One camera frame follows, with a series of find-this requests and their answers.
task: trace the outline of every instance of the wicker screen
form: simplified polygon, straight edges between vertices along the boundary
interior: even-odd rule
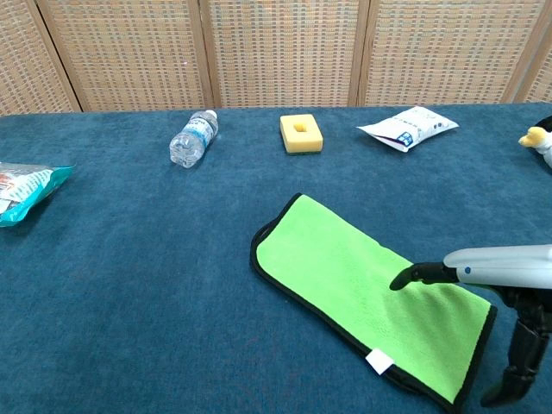
[[[49,39],[42,37],[46,30],[33,18],[34,5],[21,0],[0,5],[0,115],[77,110],[66,79],[63,84],[65,74],[54,64],[57,55],[48,52]]]
[[[550,45],[543,65],[536,74],[526,100],[552,102],[552,45]]]
[[[190,3],[39,0],[85,110],[205,106]]]
[[[500,102],[545,2],[373,0],[364,104]]]
[[[358,0],[202,1],[215,96],[225,107],[347,105],[358,8]]]

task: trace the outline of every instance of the blue carpet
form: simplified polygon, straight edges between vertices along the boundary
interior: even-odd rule
[[[400,108],[219,110],[220,135],[191,170],[168,157],[190,111],[1,118],[1,161],[76,167],[0,229],[0,412],[441,412],[248,261],[255,231],[296,192],[411,261],[551,243],[552,170],[518,138],[552,104],[433,109],[460,127],[408,154],[354,128]],[[308,111],[324,149],[289,156],[279,116]],[[479,400],[516,315],[471,289],[499,308],[465,406],[489,412]],[[494,412],[550,413],[551,355],[530,394]]]

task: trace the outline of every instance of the water bottle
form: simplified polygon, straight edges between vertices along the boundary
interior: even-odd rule
[[[199,111],[193,114],[184,129],[172,138],[169,150],[171,161],[190,168],[204,156],[205,149],[218,132],[218,122],[214,110]]]

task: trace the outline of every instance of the chip bag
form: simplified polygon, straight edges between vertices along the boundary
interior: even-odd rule
[[[50,167],[0,162],[0,227],[19,223],[72,174],[71,166]]]

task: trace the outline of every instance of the sponge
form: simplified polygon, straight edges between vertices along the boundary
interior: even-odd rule
[[[286,115],[279,119],[279,128],[288,153],[319,153],[323,138],[311,114]]]

